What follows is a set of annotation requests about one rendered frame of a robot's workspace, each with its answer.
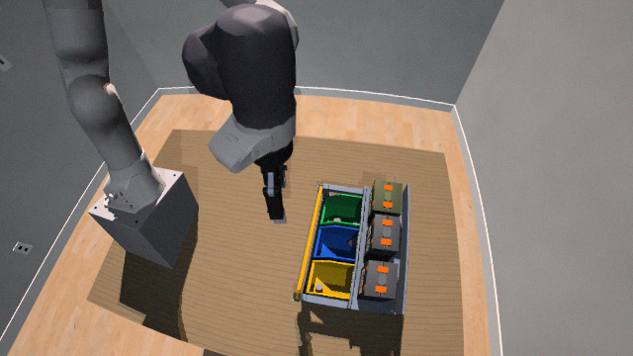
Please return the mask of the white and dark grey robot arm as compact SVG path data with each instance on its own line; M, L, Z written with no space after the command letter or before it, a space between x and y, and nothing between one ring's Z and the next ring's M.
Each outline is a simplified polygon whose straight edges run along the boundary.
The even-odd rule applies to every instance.
M296 135L299 33L273 0L220 1L227 10L187 37L182 60L200 94L232 104L208 148L235 174ZM161 196L165 183L111 84L103 2L43 4L70 112L108 165L103 205L135 214Z

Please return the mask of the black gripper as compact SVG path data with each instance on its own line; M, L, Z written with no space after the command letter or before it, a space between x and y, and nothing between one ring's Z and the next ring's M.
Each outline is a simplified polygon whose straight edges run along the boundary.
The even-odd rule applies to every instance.
M277 151L269 152L253 162L260 166L263 174L264 185L267 187L263 187L262 193L266 200L267 213L269 213L269 218L274 221L274 224L287 223L281 188L287 188L285 176L287 165L284 165L284 163L291 157L292 153L293 140L287 146Z

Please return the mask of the grey metal bin shelf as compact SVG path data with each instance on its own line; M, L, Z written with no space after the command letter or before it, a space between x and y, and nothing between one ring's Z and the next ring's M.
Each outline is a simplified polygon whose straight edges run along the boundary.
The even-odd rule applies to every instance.
M405 314L405 306L406 306L406 293L407 293L407 266L408 266L408 244L409 244L409 183L407 183L404 191L402 192L402 214L400 216L400 240L399 240L399 252L395 254L388 262L399 263L398 267L398 279L397 279L397 290L396 290L396 299L387 301L387 302L374 302L374 301L366 301L357 299L359 282L360 282L360 274L363 266L368 262L364 261L364 251L365 251L365 243L366 243L366 235L367 229L369 227L369 223L367 223L368 219L368 209L369 209L369 199L372 188L364 186L363 189L344 187L338 185L331 184L318 184L317 192L319 191L319 186L322 186L322 201L319 211L319 216L316 225L316 234L314 238L312 253L310 257L309 267L307 271L306 281L303 289L303 293L299 295L299 299L295 299L296 294L293 294L293 301L295 302L306 302L313 303L315 305L320 306L330 306L331 308L342 308L343 310L356 310L363 312L377 312L386 315L404 315ZM318 229L320 227L320 220L324 205L325 197L333 196L329 194L329 192L348 194L354 196L363 197L362 202L362 210L361 210L361 220L356 248L356 257L355 264L352 276L352 283L350 289L349 301L333 299L328 297L322 297L312 294L307 294L307 287L309 282L311 267L313 263L313 256L317 243L317 234ZM364 193L364 194L363 194ZM361 233L362 231L362 233Z

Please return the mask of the blue open bin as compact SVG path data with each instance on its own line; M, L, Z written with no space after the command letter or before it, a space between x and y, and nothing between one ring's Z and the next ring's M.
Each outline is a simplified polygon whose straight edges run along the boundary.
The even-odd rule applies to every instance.
M339 225L321 226L318 229L314 259L355 264L357 244L351 248L347 242L354 237L358 239L358 234L358 228Z

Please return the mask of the yellow bin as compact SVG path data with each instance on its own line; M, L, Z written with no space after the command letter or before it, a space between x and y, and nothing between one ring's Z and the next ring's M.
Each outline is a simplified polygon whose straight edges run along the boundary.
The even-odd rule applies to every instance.
M306 293L349 301L353 270L353 264L313 260ZM322 290L316 283L322 283Z

